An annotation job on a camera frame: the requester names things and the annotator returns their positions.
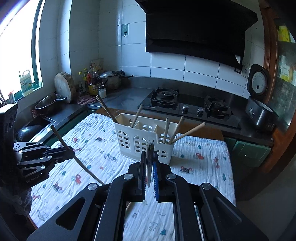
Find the dark brown chopstick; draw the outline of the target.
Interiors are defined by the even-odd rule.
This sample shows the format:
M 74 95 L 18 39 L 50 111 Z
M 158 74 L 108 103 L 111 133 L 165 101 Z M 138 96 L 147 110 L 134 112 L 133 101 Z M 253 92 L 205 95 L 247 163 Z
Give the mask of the dark brown chopstick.
M 73 152 L 73 159 L 80 165 L 83 170 L 85 170 L 92 178 L 94 178 L 98 183 L 101 185 L 105 185 L 98 177 L 96 177 L 87 167 L 76 157 L 75 152 L 70 149 L 70 147 L 65 143 L 65 141 L 62 139 L 58 131 L 56 130 L 55 126 L 51 125 L 51 130 L 53 131 L 56 138 L 59 140 L 59 142 L 65 147 L 67 150 L 70 150 Z
M 95 97 L 98 102 L 101 104 L 101 106 L 104 108 L 104 110 L 107 112 L 107 114 L 109 115 L 109 117 L 113 120 L 114 123 L 118 123 L 118 121 L 115 119 L 115 117 L 111 114 L 111 112 L 109 111 L 108 107 L 106 106 L 106 104 L 104 103 L 104 101 L 102 100 L 102 98 L 100 97 L 100 95 L 96 95 Z

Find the light wooden chopstick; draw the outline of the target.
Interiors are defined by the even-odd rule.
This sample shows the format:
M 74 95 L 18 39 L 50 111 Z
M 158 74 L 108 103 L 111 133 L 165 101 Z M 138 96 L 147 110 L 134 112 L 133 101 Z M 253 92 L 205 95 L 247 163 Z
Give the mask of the light wooden chopstick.
M 190 134 L 195 133 L 196 131 L 200 130 L 201 128 L 203 128 L 205 126 L 206 126 L 206 123 L 203 122 L 203 123 L 199 124 L 198 126 L 192 128 L 191 130 L 187 131 L 186 133 L 182 134 L 181 136 L 178 136 L 177 138 L 174 138 L 171 143 L 175 143 L 176 141 L 184 138 L 185 136 L 188 136 Z
M 145 156 L 147 160 L 147 187 L 150 188 L 151 185 L 151 174 L 152 174 L 152 163 L 154 159 L 154 144 L 153 143 L 147 143 L 145 145 Z
M 166 144 L 166 142 L 167 142 L 167 135 L 168 135 L 169 126 L 170 126 L 170 119 L 166 118 L 164 137 L 163 137 L 163 143 L 164 144 Z
M 177 126 L 176 126 L 176 128 L 174 130 L 174 133 L 170 138 L 169 144 L 171 144 L 173 142 L 173 140 L 174 140 L 175 136 L 177 135 L 178 131 L 180 130 L 181 125 L 183 124 L 184 120 L 185 120 L 184 116 L 181 116 L 181 118 L 180 118 L 180 120 L 179 120 L 179 122 L 178 122 L 178 124 L 177 124 Z
M 141 104 L 141 105 L 139 106 L 138 110 L 137 110 L 137 113 L 136 113 L 136 115 L 135 115 L 134 120 L 132 121 L 132 124 L 131 124 L 131 126 L 130 126 L 131 128 L 134 128 L 134 126 L 135 126 L 135 124 L 136 124 L 136 122 L 137 122 L 138 116 L 139 116 L 139 114 L 140 114 L 141 111 L 142 111 L 142 108 L 143 108 L 143 105 Z

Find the black wok pan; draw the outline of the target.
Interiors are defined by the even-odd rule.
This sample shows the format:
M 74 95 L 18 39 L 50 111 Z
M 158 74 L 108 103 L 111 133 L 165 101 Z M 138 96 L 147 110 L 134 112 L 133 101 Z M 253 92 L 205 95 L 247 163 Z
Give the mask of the black wok pan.
M 67 100 L 67 97 L 62 97 L 60 94 L 52 93 L 39 101 L 35 106 L 35 110 L 38 114 L 45 115 L 54 111 L 58 104 L 65 100 Z

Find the pink cloth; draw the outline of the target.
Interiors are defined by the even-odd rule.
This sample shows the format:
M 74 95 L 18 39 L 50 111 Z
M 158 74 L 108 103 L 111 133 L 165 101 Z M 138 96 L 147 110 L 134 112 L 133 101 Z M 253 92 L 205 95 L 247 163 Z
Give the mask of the pink cloth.
M 78 105 L 88 105 L 97 102 L 96 98 L 90 95 L 84 95 L 77 99 Z

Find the white patterned table cloth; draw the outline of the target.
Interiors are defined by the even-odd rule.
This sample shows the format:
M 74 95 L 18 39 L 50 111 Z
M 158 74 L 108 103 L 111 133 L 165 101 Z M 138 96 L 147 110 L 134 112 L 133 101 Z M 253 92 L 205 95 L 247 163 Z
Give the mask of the white patterned table cloth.
M 49 178 L 32 188 L 30 218 L 42 226 L 89 183 L 111 183 L 133 163 L 121 155 L 111 118 L 90 114 L 65 136 L 76 159 L 55 165 Z M 235 202 L 233 173 L 224 141 L 186 136 L 174 145 L 171 171 L 187 182 L 208 182 L 230 202 Z M 154 189 L 146 189 L 145 201 L 133 204 L 125 216 L 124 240 L 174 240 L 171 203 L 158 203 Z

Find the round wooden cutting board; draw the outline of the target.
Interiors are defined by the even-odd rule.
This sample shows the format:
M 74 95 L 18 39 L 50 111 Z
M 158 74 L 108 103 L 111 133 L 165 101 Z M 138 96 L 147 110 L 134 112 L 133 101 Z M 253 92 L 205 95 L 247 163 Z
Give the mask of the round wooden cutting board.
M 62 98 L 66 98 L 65 101 L 70 103 L 76 94 L 73 77 L 66 72 L 58 73 L 54 77 L 54 85 L 56 93 L 60 94 Z

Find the green cabinet drawer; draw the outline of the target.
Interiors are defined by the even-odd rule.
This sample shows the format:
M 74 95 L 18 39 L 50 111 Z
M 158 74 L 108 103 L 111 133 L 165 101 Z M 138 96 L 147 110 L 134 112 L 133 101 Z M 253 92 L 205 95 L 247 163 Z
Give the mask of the green cabinet drawer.
M 224 141 L 228 147 L 233 165 L 259 167 L 271 152 L 271 148 L 264 145 L 238 141 L 233 138 L 225 138 Z

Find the small white jar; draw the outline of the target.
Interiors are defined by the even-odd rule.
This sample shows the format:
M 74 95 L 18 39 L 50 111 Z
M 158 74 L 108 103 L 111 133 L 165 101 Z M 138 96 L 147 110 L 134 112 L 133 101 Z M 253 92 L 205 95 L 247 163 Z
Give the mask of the small white jar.
M 100 86 L 98 89 L 98 94 L 100 96 L 100 98 L 106 98 L 107 97 L 107 93 L 106 93 L 106 86 Z

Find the white plastic utensil holder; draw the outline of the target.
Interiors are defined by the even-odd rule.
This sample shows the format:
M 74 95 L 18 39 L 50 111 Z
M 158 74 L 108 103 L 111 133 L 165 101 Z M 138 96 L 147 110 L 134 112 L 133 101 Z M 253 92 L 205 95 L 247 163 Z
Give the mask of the white plastic utensil holder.
M 165 135 L 166 121 L 139 116 L 132 128 L 131 124 L 134 118 L 135 115 L 127 113 L 120 113 L 115 118 L 117 123 L 114 123 L 114 127 L 120 153 L 123 156 L 139 161 L 146 144 L 153 143 L 159 161 L 169 164 L 174 147 L 173 144 L 169 144 L 169 141 L 178 124 L 171 122 L 167 135 Z

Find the dark sauce bottle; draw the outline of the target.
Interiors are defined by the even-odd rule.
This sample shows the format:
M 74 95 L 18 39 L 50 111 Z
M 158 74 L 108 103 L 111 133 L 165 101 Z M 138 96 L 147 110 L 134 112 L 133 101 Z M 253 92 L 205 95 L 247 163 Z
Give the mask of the dark sauce bottle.
M 90 70 L 88 71 L 88 88 L 89 94 L 91 96 L 96 96 L 99 94 L 99 90 L 101 89 L 101 80 L 99 78 L 99 73 L 94 66 L 90 66 Z

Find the yellow oil bottle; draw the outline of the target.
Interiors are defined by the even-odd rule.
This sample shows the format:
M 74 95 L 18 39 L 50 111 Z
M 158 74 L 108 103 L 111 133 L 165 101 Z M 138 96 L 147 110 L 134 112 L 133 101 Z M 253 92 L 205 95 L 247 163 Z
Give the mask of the yellow oil bottle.
M 86 93 L 88 88 L 88 80 L 87 80 L 88 69 L 84 68 L 82 71 L 78 73 L 79 75 L 79 91 Z

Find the steel pot with lid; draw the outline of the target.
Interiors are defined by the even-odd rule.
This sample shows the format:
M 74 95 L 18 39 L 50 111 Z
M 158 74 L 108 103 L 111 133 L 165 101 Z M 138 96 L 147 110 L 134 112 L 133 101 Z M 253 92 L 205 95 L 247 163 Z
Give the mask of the steel pot with lid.
M 125 78 L 132 78 L 133 75 L 126 75 L 124 71 L 107 71 L 99 75 L 100 80 L 106 86 L 107 92 L 113 92 L 119 89 L 121 80 Z

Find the black gas stove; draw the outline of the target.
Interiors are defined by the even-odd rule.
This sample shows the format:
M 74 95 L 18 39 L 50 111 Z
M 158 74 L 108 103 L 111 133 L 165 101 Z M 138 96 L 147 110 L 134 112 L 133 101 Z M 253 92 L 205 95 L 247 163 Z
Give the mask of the black gas stove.
M 233 114 L 230 106 L 210 96 L 201 98 L 182 94 L 178 90 L 158 88 L 153 90 L 141 105 L 149 111 L 239 128 L 239 119 Z

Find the wooden glass door cabinet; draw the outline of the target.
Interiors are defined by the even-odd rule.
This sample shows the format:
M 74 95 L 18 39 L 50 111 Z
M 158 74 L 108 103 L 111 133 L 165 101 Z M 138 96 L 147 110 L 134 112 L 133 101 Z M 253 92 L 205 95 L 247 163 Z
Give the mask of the wooden glass door cabinet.
M 295 155 L 295 35 L 278 9 L 279 1 L 259 1 L 264 28 L 264 68 L 270 80 L 264 101 L 278 115 L 273 148 L 263 173 L 284 168 Z

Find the wall power socket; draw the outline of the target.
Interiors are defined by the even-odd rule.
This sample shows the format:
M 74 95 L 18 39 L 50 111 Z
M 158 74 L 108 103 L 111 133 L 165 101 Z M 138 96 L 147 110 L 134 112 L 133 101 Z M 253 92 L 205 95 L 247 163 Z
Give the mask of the wall power socket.
M 242 71 L 241 71 L 241 75 L 245 78 L 248 78 L 249 73 L 250 73 L 250 69 L 246 66 L 243 66 Z

